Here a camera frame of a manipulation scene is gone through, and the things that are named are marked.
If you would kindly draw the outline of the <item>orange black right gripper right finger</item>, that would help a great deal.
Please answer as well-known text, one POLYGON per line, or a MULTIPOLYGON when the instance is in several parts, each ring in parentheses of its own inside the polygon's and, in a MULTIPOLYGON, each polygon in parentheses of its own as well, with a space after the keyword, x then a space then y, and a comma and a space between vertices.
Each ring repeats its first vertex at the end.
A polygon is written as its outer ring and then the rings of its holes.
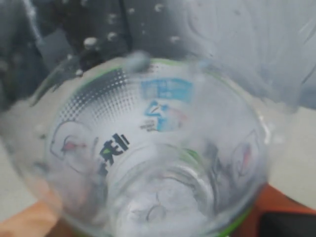
POLYGON ((316 211, 266 185, 237 228, 238 237, 314 237, 316 211))

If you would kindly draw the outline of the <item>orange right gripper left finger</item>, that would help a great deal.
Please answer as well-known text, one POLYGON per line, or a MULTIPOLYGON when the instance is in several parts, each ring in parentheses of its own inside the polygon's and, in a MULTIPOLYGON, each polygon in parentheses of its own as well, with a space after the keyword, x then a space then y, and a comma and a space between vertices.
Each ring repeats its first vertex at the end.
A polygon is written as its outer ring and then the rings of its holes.
POLYGON ((0 223, 2 237, 70 237, 72 228, 62 219, 61 196, 49 189, 39 201, 0 223))

